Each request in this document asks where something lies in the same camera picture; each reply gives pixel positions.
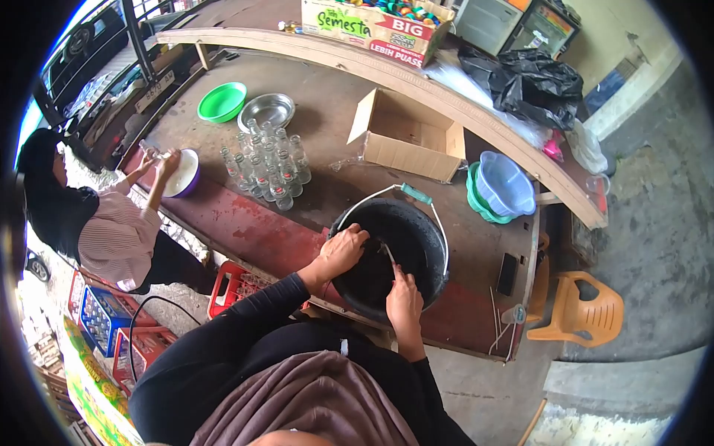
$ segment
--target cardboard box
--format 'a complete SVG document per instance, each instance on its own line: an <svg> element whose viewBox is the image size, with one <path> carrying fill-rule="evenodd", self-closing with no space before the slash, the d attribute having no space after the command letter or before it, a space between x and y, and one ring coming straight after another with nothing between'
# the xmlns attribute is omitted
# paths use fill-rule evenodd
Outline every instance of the cardboard box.
<svg viewBox="0 0 714 446"><path fill-rule="evenodd" d="M391 90L375 88L357 105L347 143L363 138L364 159L450 181L466 159L463 127Z"/></svg>
<svg viewBox="0 0 714 446"><path fill-rule="evenodd" d="M383 13L379 8L334 0L303 0L303 33L329 37L421 68L448 33L453 11L429 1L415 1L443 21L439 26Z"/></svg>

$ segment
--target hand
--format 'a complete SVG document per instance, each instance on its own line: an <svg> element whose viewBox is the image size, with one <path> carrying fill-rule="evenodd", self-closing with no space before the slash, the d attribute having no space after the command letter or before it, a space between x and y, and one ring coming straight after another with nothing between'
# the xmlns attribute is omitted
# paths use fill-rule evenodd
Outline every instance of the hand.
<svg viewBox="0 0 714 446"><path fill-rule="evenodd" d="M414 276L404 275L400 265L393 264L394 284L387 295L387 317L394 327L399 354L414 363L426 357L421 340L421 311L424 299L416 289Z"/></svg>
<svg viewBox="0 0 714 446"><path fill-rule="evenodd" d="M168 178L172 173L176 172L176 169L181 162L181 151L175 148L169 149L170 155L161 160L159 164L159 176Z"/></svg>
<svg viewBox="0 0 714 446"><path fill-rule="evenodd" d="M315 295L328 281L356 265L364 253L362 245L368 238L366 230L352 223L349 228L327 240L320 249L320 255L298 271L310 294Z"/></svg>
<svg viewBox="0 0 714 446"><path fill-rule="evenodd" d="M362 245L369 238L369 233L360 225L352 223L349 228L337 233L327 240L320 249L320 255L315 259L322 263L325 277L332 280L346 273L357 264L364 253Z"/></svg>
<svg viewBox="0 0 714 446"><path fill-rule="evenodd" d="M149 158L149 155L147 153L144 153L144 156L141 158L141 162L139 163L137 171L141 172L142 175L145 175L146 172L149 171L149 168L152 167L155 163L156 158Z"/></svg>

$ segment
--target mobile phone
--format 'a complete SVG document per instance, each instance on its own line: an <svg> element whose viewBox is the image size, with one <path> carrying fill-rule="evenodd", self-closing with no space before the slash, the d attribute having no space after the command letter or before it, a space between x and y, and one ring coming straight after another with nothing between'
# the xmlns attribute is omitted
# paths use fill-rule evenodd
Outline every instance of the mobile phone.
<svg viewBox="0 0 714 446"><path fill-rule="evenodd" d="M503 254L501 272L498 274L498 283L496 283L496 291L506 296L513 294L517 269L518 259L508 253Z"/></svg>

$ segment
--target license plate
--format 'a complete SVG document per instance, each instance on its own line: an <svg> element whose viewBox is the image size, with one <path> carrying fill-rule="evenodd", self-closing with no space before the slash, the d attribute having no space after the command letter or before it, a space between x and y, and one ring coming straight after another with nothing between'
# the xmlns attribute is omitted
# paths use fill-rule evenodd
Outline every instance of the license plate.
<svg viewBox="0 0 714 446"><path fill-rule="evenodd" d="M173 83L175 80L176 78L174 78L174 70L171 70L166 73L166 75L161 78L159 82L156 82L153 86L151 86L149 91L144 94L144 97L142 97L136 102L136 112L143 113L144 110L146 110L146 107L151 105L151 103L154 102L154 99L156 99L161 93L163 93L164 90L166 90L166 87L171 85L171 83Z"/></svg>

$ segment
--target bucket handle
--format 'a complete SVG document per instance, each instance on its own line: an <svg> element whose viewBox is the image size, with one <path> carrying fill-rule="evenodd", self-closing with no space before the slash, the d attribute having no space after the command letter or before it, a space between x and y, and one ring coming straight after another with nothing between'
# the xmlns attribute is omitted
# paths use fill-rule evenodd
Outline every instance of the bucket handle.
<svg viewBox="0 0 714 446"><path fill-rule="evenodd" d="M439 229L441 229L441 235L444 238L444 272L443 275L446 277L446 273L448 270L448 240L446 240L446 232L444 232L444 227L441 225L441 219L439 218L439 214L436 213L436 208L434 208L434 200L426 195L424 192L415 189L408 185L407 183L402 183L402 184L393 184L387 188L382 189L379 192L375 192L370 196L367 196L366 198L363 198L361 201L359 201L357 204L352 206L349 211L345 214L345 216L342 218L342 221L340 221L340 224L337 225L337 231L340 231L342 229L342 223L345 223L345 220L347 220L347 217L350 216L350 214L357 209L358 206L360 206L362 203L365 201L376 197L377 195L381 195L382 193L389 192L392 189L399 189L400 191L404 192L405 194L409 195L412 198L415 198L416 200L419 200L422 203L425 203L429 206L431 206L431 211L434 212L434 216L436 217L436 222L439 224Z"/></svg>

